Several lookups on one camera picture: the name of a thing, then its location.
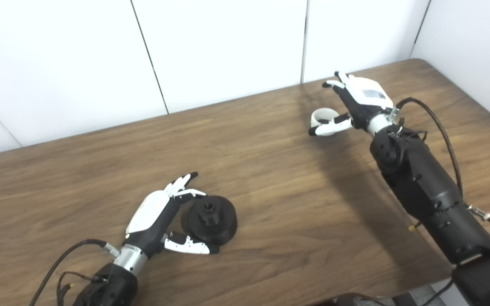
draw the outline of white ring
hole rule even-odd
[[[340,116],[340,114],[338,114],[338,112],[335,110],[332,110],[332,108],[319,108],[311,114],[311,127],[314,128],[315,126],[321,125],[319,120],[330,121],[337,116]]]

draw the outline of robotic arm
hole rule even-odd
[[[181,204],[205,193],[185,189],[197,172],[168,184],[164,190],[149,194],[132,217],[123,247],[112,250],[115,260],[103,266],[77,296],[74,306],[128,306],[137,294],[137,277],[154,254],[164,248],[192,254],[217,254],[218,246],[197,241],[184,234],[165,231]]]
[[[339,81],[326,81],[348,109],[339,116],[326,108],[311,115],[312,136],[328,136],[351,126],[368,132],[370,153],[392,192],[407,213],[424,225],[456,268],[453,281],[473,306],[490,306],[490,234],[484,221],[490,214],[468,205],[459,187],[430,153],[418,132],[394,122],[408,98],[396,107],[379,83],[336,72]]]

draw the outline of black spool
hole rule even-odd
[[[236,209],[226,198],[209,195],[198,200],[188,211],[188,228],[196,238],[221,246],[237,231]]]

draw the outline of black robotic forearm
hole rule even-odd
[[[471,305],[490,305],[490,234],[467,210],[459,188],[412,130],[376,133],[370,152],[404,209],[457,265],[453,280]]]

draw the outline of wooden table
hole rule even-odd
[[[395,102],[413,96],[432,107],[451,136],[465,198],[490,211],[490,114],[421,60],[355,75],[379,81]],[[192,171],[200,173],[192,188],[235,204],[237,235],[218,255],[155,256],[135,306],[303,306],[344,292],[394,295],[447,277],[451,265],[425,230],[408,232],[413,221],[385,186],[370,136],[308,136],[312,111],[345,111],[321,83],[0,153],[0,306],[27,304],[75,242],[119,245],[143,198]],[[428,145],[453,174],[426,113],[408,106],[403,116],[410,128],[430,130]],[[182,231],[179,218],[171,229]],[[91,275],[109,261],[84,246],[57,275]],[[54,304],[56,280],[39,305]],[[73,281],[68,304],[86,285]]]

